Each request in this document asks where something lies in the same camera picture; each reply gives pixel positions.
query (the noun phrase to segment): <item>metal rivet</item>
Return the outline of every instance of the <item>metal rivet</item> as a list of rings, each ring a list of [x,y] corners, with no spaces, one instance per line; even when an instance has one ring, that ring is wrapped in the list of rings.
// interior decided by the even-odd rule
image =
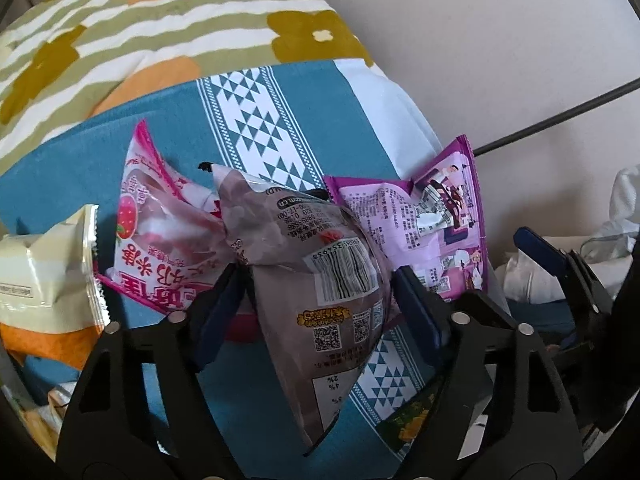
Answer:
[[[529,323],[520,323],[518,325],[518,330],[524,335],[533,335],[534,333],[533,327]]]
[[[118,330],[120,330],[120,324],[117,321],[111,321],[106,327],[104,327],[104,331],[107,334],[115,334]]]
[[[187,319],[187,315],[181,311],[176,310],[172,312],[166,317],[169,320],[169,323],[182,323],[185,319]]]
[[[471,321],[471,318],[464,312],[454,312],[453,314],[451,314],[451,320],[456,325],[466,325],[469,323],[469,321]]]

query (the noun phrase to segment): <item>yellow package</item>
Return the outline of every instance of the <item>yellow package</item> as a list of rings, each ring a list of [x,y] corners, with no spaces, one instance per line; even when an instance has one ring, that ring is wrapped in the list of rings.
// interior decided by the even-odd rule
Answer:
[[[85,205],[43,235],[0,240],[0,338],[12,354],[79,370],[109,314],[94,278],[97,205]]]

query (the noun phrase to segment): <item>qr code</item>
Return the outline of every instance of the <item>qr code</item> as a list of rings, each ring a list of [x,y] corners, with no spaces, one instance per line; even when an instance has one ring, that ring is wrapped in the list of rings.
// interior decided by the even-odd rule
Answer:
[[[353,314],[353,341],[355,343],[362,343],[369,338],[369,325],[371,324],[370,322],[370,308],[359,314]]]
[[[449,283],[448,276],[442,276],[437,285],[430,286],[429,290],[431,292],[437,292],[438,294],[444,294],[445,292],[449,292],[451,290],[451,285]]]
[[[382,300],[373,306],[373,330],[377,329],[384,321],[384,311],[382,309]]]
[[[337,325],[319,326],[314,329],[316,352],[328,352],[342,348],[340,328]]]

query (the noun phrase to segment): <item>candy bag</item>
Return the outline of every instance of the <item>candy bag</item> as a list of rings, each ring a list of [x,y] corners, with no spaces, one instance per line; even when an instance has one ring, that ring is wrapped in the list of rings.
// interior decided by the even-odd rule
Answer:
[[[129,145],[118,204],[114,288],[167,314],[185,309],[234,260],[215,193],[183,177],[142,121]]]
[[[344,208],[213,165],[227,241],[307,444],[334,423],[389,313],[386,259]]]
[[[0,337],[12,354],[79,370],[109,322],[94,278],[97,205],[85,205],[43,235],[0,240]]]
[[[349,207],[397,269],[411,265],[423,284],[445,300],[465,290],[486,290],[488,258],[484,219],[473,154],[458,137],[408,184],[369,179],[360,184],[326,176],[334,201]],[[422,212],[433,219],[420,232]]]

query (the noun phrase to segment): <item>striped fabric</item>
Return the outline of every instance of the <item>striped fabric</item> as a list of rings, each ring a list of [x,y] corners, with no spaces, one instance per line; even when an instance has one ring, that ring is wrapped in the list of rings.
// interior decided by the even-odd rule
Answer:
[[[317,34],[306,22],[294,23],[292,34],[308,38],[294,38],[280,54],[272,42],[283,33],[269,16],[283,11],[325,11],[324,23],[331,9],[324,0],[50,0],[34,7],[0,36],[0,174],[46,140],[141,95],[304,60],[290,47],[309,39],[319,50],[308,59],[364,57],[335,51],[338,34],[324,26]]]

